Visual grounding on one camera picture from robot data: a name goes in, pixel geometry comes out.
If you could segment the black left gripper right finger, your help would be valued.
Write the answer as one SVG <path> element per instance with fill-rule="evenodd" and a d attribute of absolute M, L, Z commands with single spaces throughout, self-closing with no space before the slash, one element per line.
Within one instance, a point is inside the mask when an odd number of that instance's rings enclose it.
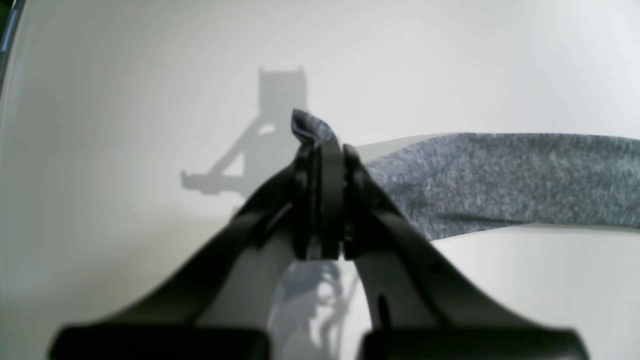
<path fill-rule="evenodd" d="M 373 329 L 361 360 L 587 360 L 576 331 L 478 289 L 400 214 L 352 146 L 320 146 L 320 257 L 354 262 Z"/>

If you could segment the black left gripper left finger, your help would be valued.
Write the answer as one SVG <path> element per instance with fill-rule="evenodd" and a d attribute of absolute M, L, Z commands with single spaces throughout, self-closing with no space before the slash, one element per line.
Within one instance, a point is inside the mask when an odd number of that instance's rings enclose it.
<path fill-rule="evenodd" d="M 143 299 L 102 321 L 69 325 L 50 360 L 269 360 L 267 323 L 283 273 L 319 258 L 320 148 L 291 165 Z"/>

